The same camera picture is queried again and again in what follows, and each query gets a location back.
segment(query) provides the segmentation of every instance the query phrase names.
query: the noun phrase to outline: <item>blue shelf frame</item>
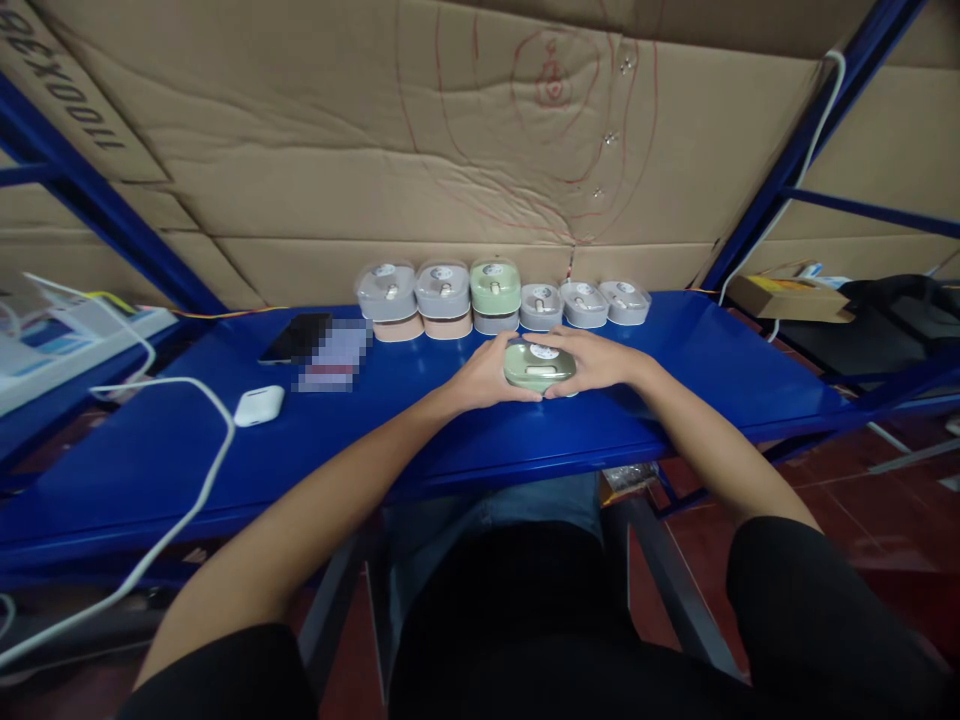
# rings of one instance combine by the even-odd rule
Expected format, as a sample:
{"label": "blue shelf frame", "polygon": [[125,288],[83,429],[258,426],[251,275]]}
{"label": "blue shelf frame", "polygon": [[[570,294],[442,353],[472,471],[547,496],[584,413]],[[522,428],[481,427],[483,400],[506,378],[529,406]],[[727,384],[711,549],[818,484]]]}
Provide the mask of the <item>blue shelf frame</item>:
{"label": "blue shelf frame", "polygon": [[180,309],[208,315],[227,312],[219,298],[3,74],[0,147],[18,163],[0,169],[0,189],[43,185]]}
{"label": "blue shelf frame", "polygon": [[[871,8],[845,49],[847,74],[814,149],[814,160],[925,4],[926,0],[877,0]],[[720,251],[704,280],[704,289],[715,290],[722,285],[788,201],[818,204],[960,239],[960,223],[951,220],[793,187],[826,108],[836,69],[832,73]],[[17,167],[0,170],[0,189],[26,183],[43,185],[180,308],[204,314],[226,310],[196,274],[2,74],[0,147],[18,163]],[[958,367],[960,349],[950,349],[914,368],[891,374],[881,388],[857,400],[864,410],[862,417],[879,420],[893,413],[933,413],[960,407],[960,395],[916,399],[925,390],[942,384]],[[794,437],[774,446],[765,455],[773,462],[782,461],[860,426],[862,424],[839,432]],[[677,497],[669,481],[665,482],[665,490],[671,505],[660,511],[661,516],[689,507],[705,496],[704,492],[697,492]]]}
{"label": "blue shelf frame", "polygon": [[[887,56],[926,4],[926,0],[878,0],[860,28],[847,45],[847,75],[840,87],[836,103],[824,124],[823,132],[814,148],[815,161],[837,126],[846,117],[863,90],[883,65]],[[789,201],[806,202],[842,212],[902,225],[923,232],[960,239],[960,222],[933,218],[918,213],[871,205],[847,198],[825,195],[794,187],[804,156],[816,131],[820,117],[827,107],[836,77],[834,69],[823,88],[807,108],[797,129],[781,153],[760,190],[717,256],[701,287],[718,290],[727,277],[735,272],[770,221]],[[764,455],[771,462],[782,462],[816,445],[892,415],[939,414],[960,409],[960,394],[918,398],[928,390],[943,386],[960,368],[960,348],[948,348],[922,363],[879,378],[838,378],[837,380],[883,380],[883,384],[863,393],[854,403],[863,411],[862,424],[828,433],[800,435],[784,440],[767,450]],[[678,498],[664,478],[664,489],[670,503],[658,511],[666,517],[695,505],[707,496],[703,489]]]}

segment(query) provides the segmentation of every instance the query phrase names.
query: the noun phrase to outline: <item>white cable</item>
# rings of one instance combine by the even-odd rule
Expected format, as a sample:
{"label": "white cable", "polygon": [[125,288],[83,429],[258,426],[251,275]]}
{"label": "white cable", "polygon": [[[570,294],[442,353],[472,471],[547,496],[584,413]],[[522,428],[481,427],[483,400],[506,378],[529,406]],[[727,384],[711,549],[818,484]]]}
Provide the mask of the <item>white cable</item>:
{"label": "white cable", "polygon": [[223,421],[227,425],[226,437],[224,437],[223,443],[220,445],[220,449],[217,451],[216,457],[214,457],[213,463],[210,465],[210,469],[207,471],[207,476],[203,480],[203,485],[200,487],[200,494],[193,503],[193,507],[191,507],[187,513],[180,518],[180,521],[176,525],[167,531],[166,535],[157,541],[156,545],[150,548],[147,554],[144,555],[140,562],[137,563],[137,566],[130,571],[130,574],[127,575],[127,578],[123,581],[123,583],[121,583],[120,587],[118,587],[111,595],[105,597],[100,602],[91,605],[87,609],[81,610],[77,614],[61,620],[56,625],[51,625],[46,630],[37,633],[33,637],[24,640],[18,645],[14,645],[9,650],[0,653],[0,668],[9,665],[14,660],[18,660],[27,653],[43,645],[48,640],[52,640],[58,635],[62,635],[68,630],[75,628],[77,625],[85,622],[94,615],[98,615],[104,610],[116,605],[137,586],[137,583],[140,582],[140,579],[147,572],[153,561],[157,559],[157,556],[163,552],[167,545],[173,541],[180,531],[183,530],[183,528],[185,528],[190,521],[196,517],[197,513],[203,509],[203,506],[206,505],[207,498],[210,497],[210,491],[213,489],[213,483],[217,479],[217,473],[220,471],[220,466],[223,464],[223,460],[227,455],[227,450],[230,449],[230,444],[233,442],[233,436],[236,434],[236,425],[234,425],[233,417],[230,415],[230,412],[227,410],[227,408],[224,407],[223,403],[220,401],[220,398],[218,398],[210,388],[196,378],[187,377],[160,378],[158,380],[145,380],[143,382],[128,383],[125,385],[103,385],[100,387],[91,388],[91,390],[100,391],[117,390],[130,387],[150,387],[151,385],[164,385],[166,383],[178,382],[190,383],[194,387],[199,388],[200,391],[207,396],[207,399],[213,403],[213,406],[223,417]]}
{"label": "white cable", "polygon": [[[52,280],[47,280],[45,278],[34,275],[32,273],[24,273],[23,275],[29,280],[32,280],[33,282],[38,283],[40,285],[46,285],[47,287],[52,287],[55,290],[60,290],[61,292],[69,293],[71,295],[76,295],[77,297],[82,298],[84,300],[95,302],[97,305],[99,305],[103,309],[105,313],[107,313],[107,315],[109,315],[111,318],[116,320],[117,324],[123,330],[130,333],[138,343],[143,345],[144,349],[147,351],[147,357],[143,361],[143,365],[140,366],[140,369],[137,370],[135,373],[133,373],[130,377],[128,377],[123,382],[123,385],[129,385],[135,380],[139,380],[140,378],[142,378],[146,374],[147,370],[149,370],[150,367],[153,365],[153,363],[156,361],[157,351],[156,349],[154,349],[153,345],[147,342],[147,339],[141,336],[140,333],[138,333],[136,329],[134,329],[133,325],[129,323],[125,317],[123,317],[120,313],[118,313],[113,308],[113,306],[110,303],[108,303],[106,300],[100,297],[88,297],[86,293],[80,292],[79,290],[75,290],[71,287],[67,287],[66,285],[61,285],[60,283],[55,283]],[[112,400],[113,398],[117,397],[117,395],[101,397],[100,395],[97,395],[97,393],[94,393],[93,395],[99,400]]]}
{"label": "white cable", "polygon": [[10,327],[7,328],[7,334],[14,340],[19,340],[20,333],[23,330],[23,323],[20,322],[20,316],[3,300],[0,300],[0,310],[3,310],[10,319]]}
{"label": "white cable", "polygon": [[[813,161],[813,152],[817,148],[817,143],[820,141],[820,133],[823,132],[823,126],[827,123],[827,118],[830,116],[830,112],[833,110],[833,106],[837,101],[837,95],[840,94],[840,88],[843,85],[843,79],[847,74],[847,59],[843,56],[843,53],[837,50],[830,50],[825,56],[825,59],[829,58],[837,64],[837,77],[833,81],[833,91],[830,93],[830,99],[827,100],[827,106],[823,109],[823,114],[820,116],[820,122],[817,123],[817,129],[813,133],[813,138],[810,140],[810,147],[807,148],[807,155],[803,159],[803,165],[800,166],[800,174],[797,175],[797,183],[794,185],[794,188],[799,188],[803,183],[803,179],[807,176],[807,170],[810,168],[810,163]],[[783,217],[783,214],[787,211],[787,208],[790,207],[792,200],[787,200],[783,206],[781,206],[780,211],[773,216],[773,219],[767,224],[767,227],[760,234],[760,237],[757,238],[757,241],[753,244],[753,247],[743,256],[743,259],[737,264],[737,267],[727,275],[727,279],[723,281],[723,285],[720,287],[720,300],[717,303],[718,305],[723,305],[723,298],[727,295],[727,286],[730,284],[730,281],[733,277],[740,272],[744,265],[747,264],[747,260],[750,259],[750,256],[753,255],[753,251],[760,247],[760,243],[767,239],[767,236],[773,232],[773,229],[777,226],[777,223],[780,222],[780,218]]]}
{"label": "white cable", "polygon": [[[144,345],[147,348],[147,362],[144,363],[143,367],[132,377],[136,378],[141,376],[149,367],[153,364],[154,359],[156,358],[156,350],[153,349],[153,346],[148,343],[144,338],[142,338],[136,330],[133,329],[133,326],[119,313],[113,310],[109,304],[100,301],[99,298],[88,298],[84,293],[79,290],[74,290],[73,288],[67,287],[65,285],[60,285],[50,280],[45,280],[43,278],[37,277],[36,275],[31,275],[29,273],[24,273],[28,278],[34,282],[40,283],[42,285],[47,285],[49,287],[60,290],[61,292],[67,292],[78,297],[82,297],[86,300],[93,300],[98,305],[108,312],[111,317],[113,317],[118,323],[120,323],[124,328],[126,328],[131,334],[133,334],[137,341]],[[207,387],[205,384],[197,380],[196,378],[189,377],[175,377],[175,378],[159,378],[156,380],[143,380],[139,382],[127,381],[120,385],[101,385],[99,387],[90,388],[90,392],[96,395],[98,392],[102,391],[123,391],[130,388],[145,388],[152,385],[166,385],[168,383],[189,383],[194,387],[198,388],[204,395],[207,396],[207,399],[213,403],[213,406],[217,409],[217,412],[220,413],[223,417],[223,421],[227,425],[227,434],[223,439],[223,443],[220,445],[220,449],[217,451],[216,456],[213,458],[213,463],[210,465],[210,469],[207,470],[207,475],[203,480],[203,484],[200,486],[200,493],[197,495],[196,501],[193,503],[187,513],[180,518],[180,520],[170,528],[167,533],[157,541],[150,550],[144,555],[140,562],[137,563],[136,567],[130,571],[130,574],[127,575],[126,579],[120,584],[112,594],[105,597],[98,603],[91,605],[85,610],[81,610],[75,615],[71,615],[64,620],[61,620],[56,625],[51,625],[46,630],[37,633],[33,637],[27,638],[23,642],[14,645],[12,648],[6,650],[3,653],[0,653],[0,668],[9,665],[10,663],[18,660],[27,653],[35,650],[36,648],[43,645],[48,640],[51,640],[63,633],[71,630],[72,628],[80,625],[94,615],[107,610],[114,605],[116,605],[120,600],[127,596],[127,594],[133,590],[137,583],[140,582],[141,578],[149,569],[150,565],[153,564],[153,561],[157,559],[157,556],[163,552],[163,550],[173,541],[173,539],[180,533],[183,528],[185,528],[197,513],[199,513],[204,505],[207,504],[207,499],[210,497],[210,491],[213,489],[213,484],[216,482],[217,473],[220,472],[220,466],[223,464],[223,460],[227,455],[227,451],[230,449],[230,445],[233,443],[233,437],[236,434],[237,428],[233,422],[233,416],[230,414],[230,411],[224,406],[223,402],[218,398],[213,390]]]}
{"label": "white cable", "polygon": [[17,604],[6,593],[0,593],[0,602],[7,609],[7,618],[3,621],[3,627],[0,627],[0,640],[3,640],[3,636],[13,626],[13,621],[17,617]]}
{"label": "white cable", "polygon": [[780,332],[780,318],[773,321],[773,332],[767,335],[767,342],[773,342],[777,339],[777,333]]}

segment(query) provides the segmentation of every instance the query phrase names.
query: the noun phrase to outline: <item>power strip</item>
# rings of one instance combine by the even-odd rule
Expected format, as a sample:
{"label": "power strip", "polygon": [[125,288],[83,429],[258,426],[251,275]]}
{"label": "power strip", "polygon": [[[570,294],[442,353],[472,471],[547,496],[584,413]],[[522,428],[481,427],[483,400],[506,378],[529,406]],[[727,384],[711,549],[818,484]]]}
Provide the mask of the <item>power strip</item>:
{"label": "power strip", "polygon": [[[151,308],[127,321],[140,337],[149,338],[173,325],[177,318],[169,310]],[[118,325],[116,332],[104,337],[68,332],[33,348],[36,362],[10,375],[0,375],[0,417],[137,344],[133,333]]]}

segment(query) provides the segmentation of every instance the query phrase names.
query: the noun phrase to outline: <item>black phone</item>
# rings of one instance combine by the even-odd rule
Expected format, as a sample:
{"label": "black phone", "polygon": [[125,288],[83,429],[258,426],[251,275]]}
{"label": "black phone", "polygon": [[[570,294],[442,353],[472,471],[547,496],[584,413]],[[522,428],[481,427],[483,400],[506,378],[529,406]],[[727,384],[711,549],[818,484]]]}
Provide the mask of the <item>black phone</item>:
{"label": "black phone", "polygon": [[293,318],[260,357],[261,365],[309,365],[330,333],[333,315],[303,313]]}

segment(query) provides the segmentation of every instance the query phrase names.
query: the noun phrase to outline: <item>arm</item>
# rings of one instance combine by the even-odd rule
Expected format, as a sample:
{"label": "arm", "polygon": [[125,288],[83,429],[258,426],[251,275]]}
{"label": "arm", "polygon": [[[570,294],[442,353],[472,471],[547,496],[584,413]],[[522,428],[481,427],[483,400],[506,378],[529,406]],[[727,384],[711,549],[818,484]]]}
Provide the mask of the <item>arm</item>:
{"label": "arm", "polygon": [[775,515],[820,530],[793,488],[740,431],[649,355],[562,326],[549,335],[524,338],[566,350],[577,360],[577,374],[551,387],[548,399],[617,383],[636,390],[660,419],[677,453],[738,525]]}
{"label": "arm", "polygon": [[281,621],[297,589],[453,418],[505,400],[539,401],[503,376],[503,354],[515,336],[488,340],[449,382],[314,470],[217,552],[167,612],[137,686],[214,640]]}

